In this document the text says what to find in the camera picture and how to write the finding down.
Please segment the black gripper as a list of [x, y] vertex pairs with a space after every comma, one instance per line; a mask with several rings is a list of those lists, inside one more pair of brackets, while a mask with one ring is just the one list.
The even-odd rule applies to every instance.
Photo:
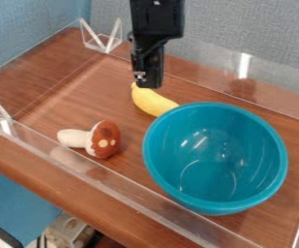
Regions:
[[164, 45], [185, 35], [186, 0], [130, 0], [130, 10], [134, 78], [140, 87], [157, 89], [164, 81]]

